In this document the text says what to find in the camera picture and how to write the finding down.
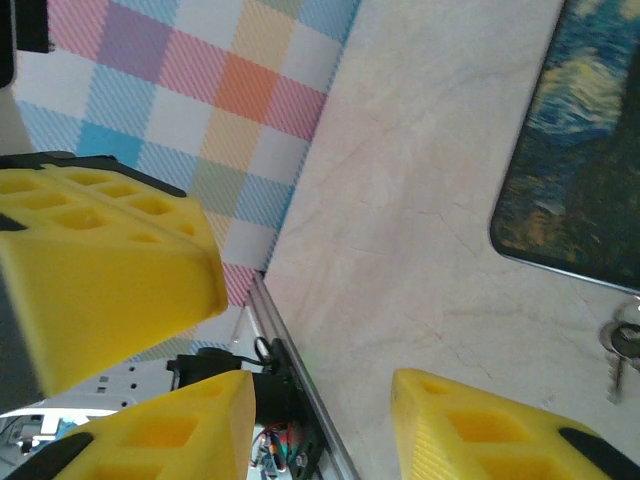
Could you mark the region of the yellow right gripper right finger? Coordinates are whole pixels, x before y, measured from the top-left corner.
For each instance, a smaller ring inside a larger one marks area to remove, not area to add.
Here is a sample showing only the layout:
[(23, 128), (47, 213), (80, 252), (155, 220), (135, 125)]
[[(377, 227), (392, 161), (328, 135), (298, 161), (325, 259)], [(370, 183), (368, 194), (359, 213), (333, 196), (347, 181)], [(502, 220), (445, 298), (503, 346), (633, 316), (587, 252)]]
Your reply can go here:
[(404, 479), (636, 479), (587, 426), (433, 375), (395, 370), (391, 415)]

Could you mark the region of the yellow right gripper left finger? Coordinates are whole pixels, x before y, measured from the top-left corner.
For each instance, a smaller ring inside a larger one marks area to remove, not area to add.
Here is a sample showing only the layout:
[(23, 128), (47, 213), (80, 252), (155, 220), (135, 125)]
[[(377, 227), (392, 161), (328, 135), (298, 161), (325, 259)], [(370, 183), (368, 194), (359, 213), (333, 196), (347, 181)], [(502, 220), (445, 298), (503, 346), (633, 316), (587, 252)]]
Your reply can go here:
[(243, 479), (255, 425), (252, 374), (222, 373), (72, 430), (12, 479)]

